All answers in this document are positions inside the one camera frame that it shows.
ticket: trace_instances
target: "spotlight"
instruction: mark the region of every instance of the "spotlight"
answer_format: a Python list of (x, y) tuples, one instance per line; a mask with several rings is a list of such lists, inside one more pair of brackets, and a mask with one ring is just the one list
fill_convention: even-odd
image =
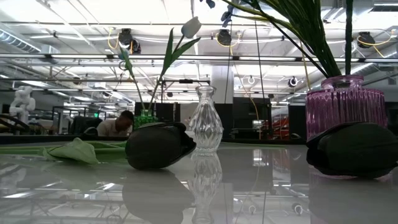
[(248, 82), (249, 82), (250, 84), (254, 84), (254, 78), (253, 78), (253, 76), (250, 76), (250, 78), (248, 79)]
[(220, 32), (218, 33), (217, 41), (222, 45), (222, 46), (230, 46), (232, 42), (232, 37), (229, 34), (228, 30), (226, 29), (221, 29)]
[[(369, 43), (369, 44), (375, 44), (376, 42), (374, 41), (374, 38), (371, 36), (370, 32), (360, 32), (358, 40), (364, 43)], [(363, 49), (368, 49), (372, 47), (372, 45), (367, 45), (367, 44), (362, 44), (361, 42), (358, 41), (358, 47), (361, 47)]]
[(119, 33), (119, 45), (122, 48), (130, 49), (132, 44), (132, 51), (136, 54), (141, 54), (141, 46), (139, 42), (131, 35), (131, 29), (122, 29)]
[(297, 78), (293, 77), (289, 80), (289, 82), (287, 83), (287, 85), (291, 88), (297, 86)]

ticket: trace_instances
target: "ribbed glass vase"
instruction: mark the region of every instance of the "ribbed glass vase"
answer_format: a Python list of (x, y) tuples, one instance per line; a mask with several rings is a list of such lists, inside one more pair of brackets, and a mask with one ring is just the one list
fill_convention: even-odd
[(384, 93), (362, 87), (360, 75), (331, 77), (307, 93), (307, 139), (336, 125), (363, 121), (387, 127)]
[(199, 104), (189, 123), (189, 131), (195, 133), (197, 151), (216, 151), (223, 137), (223, 124), (214, 107), (212, 99), (216, 88), (212, 86), (198, 86)]

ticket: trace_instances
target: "clear glass bud vase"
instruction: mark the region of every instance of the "clear glass bud vase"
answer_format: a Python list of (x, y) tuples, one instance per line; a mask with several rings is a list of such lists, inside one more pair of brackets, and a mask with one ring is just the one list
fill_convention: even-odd
[(189, 123), (189, 131), (194, 132), (197, 151), (216, 151), (223, 137), (223, 125), (214, 107), (212, 86), (198, 86), (199, 104)]

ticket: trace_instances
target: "white tulip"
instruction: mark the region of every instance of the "white tulip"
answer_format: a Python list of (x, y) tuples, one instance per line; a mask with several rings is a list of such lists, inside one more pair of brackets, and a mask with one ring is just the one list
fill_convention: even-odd
[(181, 33), (188, 39), (191, 39), (199, 30), (201, 27), (201, 23), (199, 22), (199, 19), (197, 16), (194, 18), (190, 19), (188, 22), (184, 24), (181, 28)]

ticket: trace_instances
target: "white column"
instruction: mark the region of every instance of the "white column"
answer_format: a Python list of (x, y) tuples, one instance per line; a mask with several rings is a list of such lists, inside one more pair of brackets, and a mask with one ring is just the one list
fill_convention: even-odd
[(233, 103), (234, 76), (232, 73), (232, 67), (229, 68), (228, 72), (227, 66), (214, 66), (212, 68), (210, 85), (217, 88), (217, 91), (213, 97), (215, 103), (230, 103), (230, 104)]

